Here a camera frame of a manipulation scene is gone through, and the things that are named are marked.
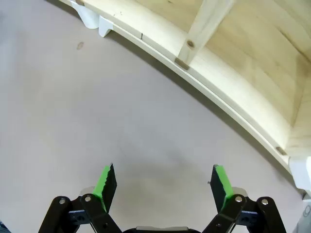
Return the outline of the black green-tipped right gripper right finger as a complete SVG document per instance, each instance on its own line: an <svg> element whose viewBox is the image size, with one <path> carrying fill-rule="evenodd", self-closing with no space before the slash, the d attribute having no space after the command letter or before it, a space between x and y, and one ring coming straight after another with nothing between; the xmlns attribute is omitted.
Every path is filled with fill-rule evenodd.
<svg viewBox="0 0 311 233"><path fill-rule="evenodd" d="M236 193L223 166L213 166L209 184L217 215L203 232L230 233L238 225L245 226L250 233L286 232L275 201L271 197L259 197L253 201Z"/></svg>

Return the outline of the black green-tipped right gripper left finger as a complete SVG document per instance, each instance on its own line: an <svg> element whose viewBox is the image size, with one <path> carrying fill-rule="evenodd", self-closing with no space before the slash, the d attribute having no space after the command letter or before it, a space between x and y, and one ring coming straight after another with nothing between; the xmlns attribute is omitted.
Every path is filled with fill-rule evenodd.
<svg viewBox="0 0 311 233"><path fill-rule="evenodd" d="M109 215L117 182L113 165L105 166L92 193L70 200L55 197L39 228L40 233L76 233L89 224L95 233L120 233Z"/></svg>

